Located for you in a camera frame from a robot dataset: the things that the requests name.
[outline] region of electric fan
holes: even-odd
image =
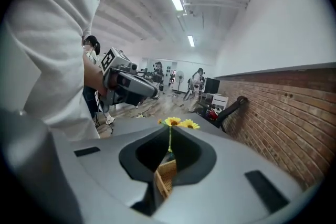
[[[182,71],[178,71],[177,73],[176,73],[176,81],[177,81],[177,83],[179,84],[178,85],[178,87],[177,87],[177,93],[180,93],[179,92],[179,89],[180,89],[180,84],[183,82],[183,80],[184,80],[184,73],[182,72]]]

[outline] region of floor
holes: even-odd
[[[147,99],[139,108],[130,104],[117,104],[110,107],[110,115],[116,118],[135,118],[140,114],[146,117],[156,117],[157,119],[166,119],[168,116],[181,115],[188,113],[190,100],[183,101],[184,93],[176,94],[171,89],[164,90],[160,94],[158,100]],[[104,115],[99,112],[98,121],[100,126],[97,131],[101,138],[109,137],[111,135],[110,126],[105,124]]]

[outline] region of brick wall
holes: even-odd
[[[303,188],[321,180],[336,150],[336,69],[222,78],[229,104],[249,102],[224,122],[227,134],[290,173]]]

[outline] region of yellow flower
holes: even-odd
[[[198,124],[193,122],[192,120],[185,120],[179,124],[180,127],[186,127],[191,129],[198,129],[200,128]]]
[[[168,125],[168,126],[174,126],[174,125],[178,125],[179,122],[181,121],[180,118],[175,118],[175,117],[172,117],[172,118],[167,118],[165,120],[165,123]]]

